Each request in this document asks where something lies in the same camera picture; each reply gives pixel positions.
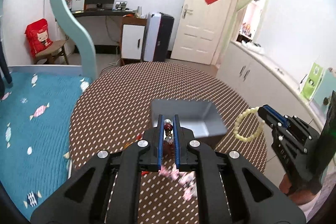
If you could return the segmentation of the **person's right hand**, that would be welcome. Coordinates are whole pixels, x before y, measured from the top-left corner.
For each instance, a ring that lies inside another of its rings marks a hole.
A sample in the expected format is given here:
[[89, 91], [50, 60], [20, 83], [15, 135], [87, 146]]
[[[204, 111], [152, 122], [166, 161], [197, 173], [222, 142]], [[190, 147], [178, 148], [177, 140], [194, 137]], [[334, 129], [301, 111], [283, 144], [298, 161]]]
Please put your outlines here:
[[280, 182], [279, 189], [287, 195], [296, 205], [305, 205], [310, 201], [313, 201], [320, 192], [314, 194], [310, 189], [299, 189], [290, 194], [291, 182], [287, 174], [284, 174], [282, 181]]

